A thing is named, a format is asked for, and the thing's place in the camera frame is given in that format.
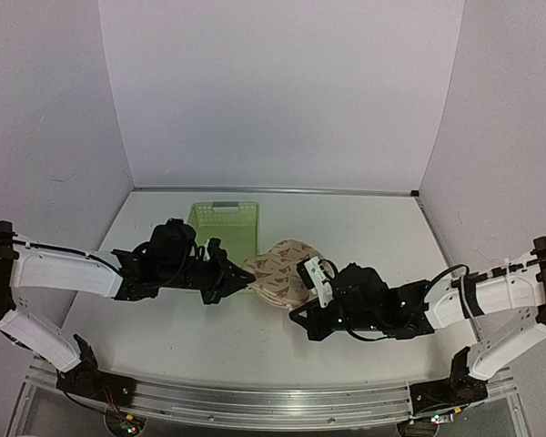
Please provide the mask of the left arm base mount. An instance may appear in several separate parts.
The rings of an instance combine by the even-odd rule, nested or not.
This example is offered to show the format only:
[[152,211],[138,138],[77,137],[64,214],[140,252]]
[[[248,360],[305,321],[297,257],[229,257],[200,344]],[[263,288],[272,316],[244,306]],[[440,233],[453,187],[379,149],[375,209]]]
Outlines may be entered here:
[[79,363],[71,370],[57,374],[57,389],[116,407],[129,407],[134,399],[137,382],[124,375],[101,371],[87,341],[78,334],[73,338],[79,350]]

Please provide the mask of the green plastic basket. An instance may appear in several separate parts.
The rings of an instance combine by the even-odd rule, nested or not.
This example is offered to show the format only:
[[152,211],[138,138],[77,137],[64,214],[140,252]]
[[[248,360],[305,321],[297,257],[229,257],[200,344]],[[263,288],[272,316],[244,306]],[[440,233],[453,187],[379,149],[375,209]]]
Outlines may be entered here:
[[[203,261],[200,250],[208,239],[221,239],[221,247],[227,258],[241,268],[245,259],[258,252],[259,204],[257,202],[198,202],[191,207],[187,224],[195,231],[195,242],[188,250],[184,267],[184,284],[193,290],[207,290],[219,284],[217,262]],[[245,280],[248,284],[255,277],[250,274]]]

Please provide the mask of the patterned beige laundry bag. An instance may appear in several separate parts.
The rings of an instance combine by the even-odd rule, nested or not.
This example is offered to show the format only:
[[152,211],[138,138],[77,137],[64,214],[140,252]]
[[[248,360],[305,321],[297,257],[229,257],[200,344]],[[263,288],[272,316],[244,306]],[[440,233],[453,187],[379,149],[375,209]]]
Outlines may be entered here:
[[314,298],[300,278],[297,265],[315,257],[322,261],[323,269],[332,278],[334,271],[329,262],[324,261],[325,257],[309,244],[294,239],[284,239],[269,251],[245,259],[241,268],[255,277],[248,288],[266,303],[294,310]]

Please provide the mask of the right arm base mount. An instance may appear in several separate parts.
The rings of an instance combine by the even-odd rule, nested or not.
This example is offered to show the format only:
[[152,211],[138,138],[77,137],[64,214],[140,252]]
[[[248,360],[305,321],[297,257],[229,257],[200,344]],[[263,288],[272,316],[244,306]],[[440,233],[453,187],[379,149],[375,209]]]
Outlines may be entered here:
[[446,412],[487,399],[487,381],[469,375],[469,351],[470,347],[465,347],[454,355],[447,378],[410,385],[409,395],[414,417],[438,411]]

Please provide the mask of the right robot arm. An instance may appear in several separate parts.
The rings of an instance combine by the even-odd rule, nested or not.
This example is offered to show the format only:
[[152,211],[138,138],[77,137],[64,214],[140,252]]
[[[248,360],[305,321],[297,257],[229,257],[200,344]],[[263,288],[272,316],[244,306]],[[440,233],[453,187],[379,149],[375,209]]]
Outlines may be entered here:
[[289,313],[309,340],[322,341],[337,331],[375,342],[412,340],[460,321],[508,310],[514,318],[479,343],[458,352],[451,375],[440,383],[440,396],[459,403],[500,368],[546,340],[546,237],[533,249],[498,267],[472,272],[465,264],[391,288],[373,268],[350,263],[344,269],[312,258],[297,266],[313,299]]

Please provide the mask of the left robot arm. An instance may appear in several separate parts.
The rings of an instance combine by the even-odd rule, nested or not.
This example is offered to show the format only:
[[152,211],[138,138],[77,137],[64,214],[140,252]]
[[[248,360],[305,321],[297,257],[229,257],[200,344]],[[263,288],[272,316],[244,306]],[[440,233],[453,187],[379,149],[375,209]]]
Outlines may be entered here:
[[196,290],[213,305],[255,281],[229,259],[220,239],[199,245],[196,237],[183,220],[171,218],[134,249],[89,252],[26,238],[0,220],[0,332],[68,373],[82,396],[94,398],[105,384],[88,343],[38,313],[31,292],[135,302],[162,289]]

